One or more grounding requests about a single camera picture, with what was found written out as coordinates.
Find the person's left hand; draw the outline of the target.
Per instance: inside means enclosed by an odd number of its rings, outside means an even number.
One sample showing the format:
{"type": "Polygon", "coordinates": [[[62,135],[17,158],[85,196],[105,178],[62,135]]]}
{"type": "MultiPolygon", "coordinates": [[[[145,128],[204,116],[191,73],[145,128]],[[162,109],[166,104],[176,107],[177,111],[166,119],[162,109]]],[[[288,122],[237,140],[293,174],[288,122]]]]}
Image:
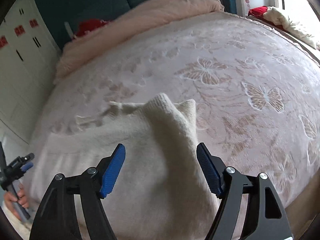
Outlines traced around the person's left hand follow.
{"type": "Polygon", "coordinates": [[[21,217],[17,210],[14,208],[13,203],[20,204],[23,208],[27,209],[29,207],[28,198],[25,194],[24,186],[20,183],[19,184],[19,191],[17,192],[18,197],[16,197],[11,192],[6,192],[4,194],[4,203],[8,210],[19,220],[21,220],[21,217]]]}

